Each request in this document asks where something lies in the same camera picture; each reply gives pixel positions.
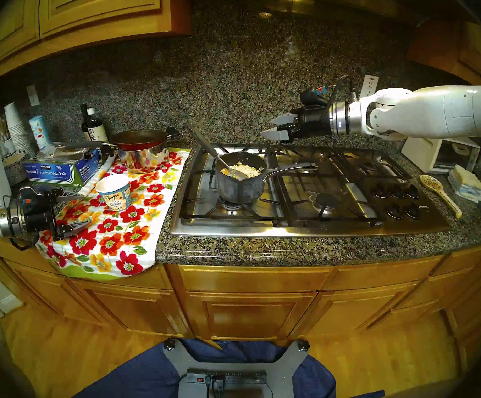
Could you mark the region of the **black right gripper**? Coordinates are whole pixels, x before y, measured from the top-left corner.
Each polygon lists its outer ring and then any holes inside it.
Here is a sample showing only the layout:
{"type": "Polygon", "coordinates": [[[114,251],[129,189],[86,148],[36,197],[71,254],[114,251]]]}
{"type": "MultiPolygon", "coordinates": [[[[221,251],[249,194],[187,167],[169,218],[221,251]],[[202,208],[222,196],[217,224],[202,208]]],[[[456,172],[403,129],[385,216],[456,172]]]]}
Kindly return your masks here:
{"type": "MultiPolygon", "coordinates": [[[[285,113],[270,121],[273,126],[293,123],[293,140],[315,136],[334,135],[330,123],[329,105],[309,105],[293,109],[293,113],[285,113]]],[[[270,141],[291,141],[289,128],[273,127],[260,132],[260,136],[270,141]]]]}

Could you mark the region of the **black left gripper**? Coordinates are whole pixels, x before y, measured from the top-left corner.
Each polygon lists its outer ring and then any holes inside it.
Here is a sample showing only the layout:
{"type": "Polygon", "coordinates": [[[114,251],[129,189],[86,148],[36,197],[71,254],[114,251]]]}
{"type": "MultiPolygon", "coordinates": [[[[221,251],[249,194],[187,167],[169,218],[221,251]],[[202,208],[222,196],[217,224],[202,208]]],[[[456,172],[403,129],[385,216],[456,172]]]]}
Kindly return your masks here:
{"type": "Polygon", "coordinates": [[[39,235],[45,230],[49,230],[56,241],[77,236],[87,230],[92,220],[58,223],[55,205],[84,199],[84,195],[65,193],[63,189],[20,189],[14,208],[14,237],[39,235]]]}

